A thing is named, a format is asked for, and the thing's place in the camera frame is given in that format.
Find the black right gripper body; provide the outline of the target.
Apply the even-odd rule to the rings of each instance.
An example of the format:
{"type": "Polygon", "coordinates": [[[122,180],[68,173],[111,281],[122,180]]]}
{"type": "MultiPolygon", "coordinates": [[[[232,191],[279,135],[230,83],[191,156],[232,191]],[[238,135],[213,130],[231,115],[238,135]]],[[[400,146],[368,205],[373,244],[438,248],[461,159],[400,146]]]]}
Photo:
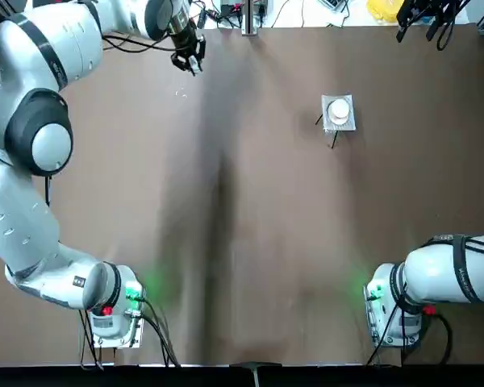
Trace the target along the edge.
{"type": "Polygon", "coordinates": [[[453,0],[411,0],[405,1],[405,14],[415,16],[436,16],[438,14],[452,16],[461,10],[462,1],[453,0]]]}

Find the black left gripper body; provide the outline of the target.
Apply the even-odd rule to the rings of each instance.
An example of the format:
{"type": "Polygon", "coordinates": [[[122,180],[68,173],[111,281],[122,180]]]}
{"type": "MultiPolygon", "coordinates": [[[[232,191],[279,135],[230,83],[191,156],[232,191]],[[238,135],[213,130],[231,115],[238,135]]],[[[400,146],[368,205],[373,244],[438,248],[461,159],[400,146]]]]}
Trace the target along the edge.
{"type": "Polygon", "coordinates": [[[194,22],[188,22],[182,31],[171,35],[175,46],[174,52],[177,52],[183,57],[189,57],[198,38],[205,39],[204,35],[198,32],[196,24],[194,22]]]}

